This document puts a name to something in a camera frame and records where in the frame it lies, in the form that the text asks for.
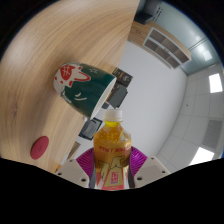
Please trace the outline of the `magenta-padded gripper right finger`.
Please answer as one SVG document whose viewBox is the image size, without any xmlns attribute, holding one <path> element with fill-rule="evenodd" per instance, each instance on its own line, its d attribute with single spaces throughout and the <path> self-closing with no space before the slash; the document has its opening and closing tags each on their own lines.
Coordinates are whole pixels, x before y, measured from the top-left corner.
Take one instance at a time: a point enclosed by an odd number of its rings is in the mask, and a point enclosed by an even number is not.
<svg viewBox="0 0 224 224">
<path fill-rule="evenodd" d="M 129 159 L 130 188 L 143 187 L 169 174 L 168 169 L 155 156 L 147 157 L 137 148 L 131 148 Z"/>
</svg>

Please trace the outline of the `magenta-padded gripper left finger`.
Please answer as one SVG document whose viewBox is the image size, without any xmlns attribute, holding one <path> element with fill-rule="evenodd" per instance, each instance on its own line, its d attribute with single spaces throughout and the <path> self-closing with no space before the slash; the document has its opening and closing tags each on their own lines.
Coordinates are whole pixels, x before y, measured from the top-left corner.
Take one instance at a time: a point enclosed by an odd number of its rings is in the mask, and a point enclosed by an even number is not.
<svg viewBox="0 0 224 224">
<path fill-rule="evenodd" d="M 56 175 L 81 187 L 93 189 L 96 182 L 93 149 L 66 161 Z"/>
</svg>

